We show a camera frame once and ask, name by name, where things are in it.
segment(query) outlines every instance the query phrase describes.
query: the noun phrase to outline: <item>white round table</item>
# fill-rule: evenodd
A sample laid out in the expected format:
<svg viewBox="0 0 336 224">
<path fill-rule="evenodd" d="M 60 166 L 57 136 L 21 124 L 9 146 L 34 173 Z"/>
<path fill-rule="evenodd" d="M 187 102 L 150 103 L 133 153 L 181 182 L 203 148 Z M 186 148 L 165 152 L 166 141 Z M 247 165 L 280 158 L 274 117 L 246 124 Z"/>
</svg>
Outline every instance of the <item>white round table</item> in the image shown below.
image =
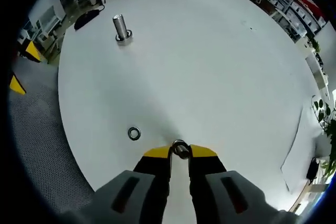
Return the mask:
<svg viewBox="0 0 336 224">
<path fill-rule="evenodd" d="M 115 14 L 133 31 L 126 47 Z M 147 150 L 183 139 L 213 149 L 288 210 L 299 192 L 288 192 L 280 168 L 318 93 L 300 53 L 249 0 L 115 0 L 65 34 L 59 104 L 70 148 L 97 190 Z M 196 223 L 188 183 L 187 161 L 174 157 L 164 223 Z"/>
</svg>

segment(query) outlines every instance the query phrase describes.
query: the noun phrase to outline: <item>floor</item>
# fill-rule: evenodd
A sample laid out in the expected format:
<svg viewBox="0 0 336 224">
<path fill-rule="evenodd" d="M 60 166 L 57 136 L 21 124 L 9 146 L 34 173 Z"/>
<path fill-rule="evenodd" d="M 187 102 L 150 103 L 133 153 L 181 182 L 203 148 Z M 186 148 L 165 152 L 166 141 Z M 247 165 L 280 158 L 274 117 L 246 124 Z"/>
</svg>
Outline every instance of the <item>floor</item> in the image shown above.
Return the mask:
<svg viewBox="0 0 336 224">
<path fill-rule="evenodd" d="M 64 8 L 66 16 L 61 25 L 55 30 L 58 37 L 59 50 L 55 49 L 45 52 L 45 56 L 48 59 L 48 64 L 53 66 L 59 65 L 60 52 L 62 49 L 63 37 L 66 30 L 76 22 L 80 15 L 84 14 L 89 10 L 96 9 L 98 6 L 99 4 L 91 6 L 89 3 L 83 6 L 78 6 L 75 2 L 72 2 Z"/>
</svg>

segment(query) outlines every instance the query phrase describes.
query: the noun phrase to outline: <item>metal cylinder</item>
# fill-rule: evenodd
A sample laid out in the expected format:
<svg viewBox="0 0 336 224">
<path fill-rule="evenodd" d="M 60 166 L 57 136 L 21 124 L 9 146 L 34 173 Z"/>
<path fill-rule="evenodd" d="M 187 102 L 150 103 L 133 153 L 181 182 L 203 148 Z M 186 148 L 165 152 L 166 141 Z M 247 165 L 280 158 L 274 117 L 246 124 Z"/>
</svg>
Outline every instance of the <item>metal cylinder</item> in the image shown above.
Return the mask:
<svg viewBox="0 0 336 224">
<path fill-rule="evenodd" d="M 189 158 L 189 151 L 188 149 L 183 146 L 183 145 L 178 145 L 175 148 L 176 154 L 181 158 L 181 159 L 188 159 Z"/>
<path fill-rule="evenodd" d="M 120 40 L 125 40 L 128 38 L 129 33 L 127 32 L 126 24 L 122 14 L 117 14 L 113 17 L 113 23 L 117 30 L 117 34 Z"/>
</svg>

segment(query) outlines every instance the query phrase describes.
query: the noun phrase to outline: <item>table surface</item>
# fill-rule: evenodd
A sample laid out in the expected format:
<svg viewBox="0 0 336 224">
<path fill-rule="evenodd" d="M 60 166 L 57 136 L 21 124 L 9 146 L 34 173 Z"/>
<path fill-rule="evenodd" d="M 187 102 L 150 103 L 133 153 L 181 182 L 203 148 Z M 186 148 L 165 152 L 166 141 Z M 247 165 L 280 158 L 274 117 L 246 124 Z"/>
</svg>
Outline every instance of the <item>table surface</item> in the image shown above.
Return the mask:
<svg viewBox="0 0 336 224">
<path fill-rule="evenodd" d="M 133 31 L 126 47 L 115 41 L 115 14 Z M 70 148 L 97 190 L 148 149 L 183 139 L 216 151 L 288 210 L 300 190 L 289 193 L 280 168 L 302 107 L 319 93 L 300 53 L 249 0 L 115 0 L 65 34 L 58 84 Z M 174 157 L 164 223 L 196 223 L 188 183 L 187 161 Z"/>
</svg>

